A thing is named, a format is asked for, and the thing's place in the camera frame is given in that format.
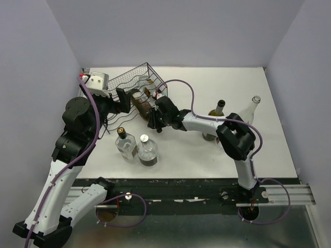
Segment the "black wire wine rack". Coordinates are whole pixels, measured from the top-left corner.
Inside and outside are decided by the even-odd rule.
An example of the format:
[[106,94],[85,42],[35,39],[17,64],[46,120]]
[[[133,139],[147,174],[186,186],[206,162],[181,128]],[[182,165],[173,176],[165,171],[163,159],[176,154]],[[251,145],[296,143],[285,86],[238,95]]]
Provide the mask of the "black wire wine rack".
[[104,133],[115,131],[122,124],[132,121],[138,115],[148,116],[149,109],[155,106],[155,93],[168,95],[168,87],[162,86],[163,79],[145,62],[123,74],[108,80],[108,91],[115,101],[119,100],[116,90],[123,89],[130,96],[128,114],[112,114],[104,125]]

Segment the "clear square bottle black label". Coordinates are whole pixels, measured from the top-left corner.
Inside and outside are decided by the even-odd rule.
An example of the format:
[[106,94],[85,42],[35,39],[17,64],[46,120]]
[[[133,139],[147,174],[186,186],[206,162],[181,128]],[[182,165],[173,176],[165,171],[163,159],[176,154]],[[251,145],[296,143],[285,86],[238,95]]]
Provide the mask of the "clear square bottle black label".
[[138,90],[144,93],[148,98],[153,95],[156,89],[156,84],[149,76],[143,75],[138,79]]

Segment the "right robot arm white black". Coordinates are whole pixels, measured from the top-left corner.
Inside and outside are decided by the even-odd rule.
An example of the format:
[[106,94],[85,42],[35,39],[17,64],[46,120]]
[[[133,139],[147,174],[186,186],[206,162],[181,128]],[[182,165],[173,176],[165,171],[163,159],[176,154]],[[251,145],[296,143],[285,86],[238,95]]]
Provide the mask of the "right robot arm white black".
[[225,153],[234,160],[238,175],[238,197],[250,202],[257,196],[259,183],[253,169],[253,149],[256,136],[253,126],[232,113],[227,117],[197,115],[193,110],[179,110],[169,97],[156,100],[156,106],[149,110],[147,126],[161,132],[170,126],[175,130],[198,131],[218,137]]

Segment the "olive green wine bottle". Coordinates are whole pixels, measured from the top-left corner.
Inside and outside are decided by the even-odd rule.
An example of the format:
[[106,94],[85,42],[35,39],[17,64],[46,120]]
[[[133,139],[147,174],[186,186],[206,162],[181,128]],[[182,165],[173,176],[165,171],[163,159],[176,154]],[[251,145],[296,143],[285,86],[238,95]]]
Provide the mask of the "olive green wine bottle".
[[138,89],[131,90],[131,103],[138,110],[139,115],[145,121],[149,121],[149,110],[154,106],[151,100]]

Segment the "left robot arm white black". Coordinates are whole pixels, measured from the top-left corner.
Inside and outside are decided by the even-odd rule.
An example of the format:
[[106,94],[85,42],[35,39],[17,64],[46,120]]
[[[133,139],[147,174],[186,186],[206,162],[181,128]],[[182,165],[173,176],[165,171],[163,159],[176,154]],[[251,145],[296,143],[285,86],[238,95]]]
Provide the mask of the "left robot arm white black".
[[131,94],[116,89],[119,97],[75,97],[63,113],[64,132],[55,143],[50,171],[39,199],[25,221],[18,222],[13,233],[32,240],[34,247],[63,247],[73,228],[94,205],[109,204],[115,192],[105,179],[99,178],[92,187],[70,204],[65,200],[77,175],[95,147],[102,124],[109,113],[129,113]]

